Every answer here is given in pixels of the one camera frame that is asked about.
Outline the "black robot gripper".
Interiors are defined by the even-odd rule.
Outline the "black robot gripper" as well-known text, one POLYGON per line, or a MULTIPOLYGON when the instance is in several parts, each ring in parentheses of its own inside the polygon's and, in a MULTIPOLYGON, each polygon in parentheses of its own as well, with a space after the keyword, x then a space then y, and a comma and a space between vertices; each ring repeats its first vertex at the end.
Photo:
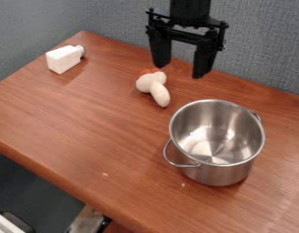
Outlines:
MULTIPOLYGON (((224 49, 224 30, 228 28, 228 23, 211 17, 211 0, 170 0, 167 14, 157 12, 153 8, 149 8, 145 13, 151 20, 165 19, 167 25, 218 29, 218 46, 220 50, 224 49)), ((153 64, 161 68, 171 61, 170 36, 163 31, 149 28, 148 39, 153 64)), ((216 53, 214 43, 198 45, 194 58, 194 78, 202 78, 210 73, 216 53)))

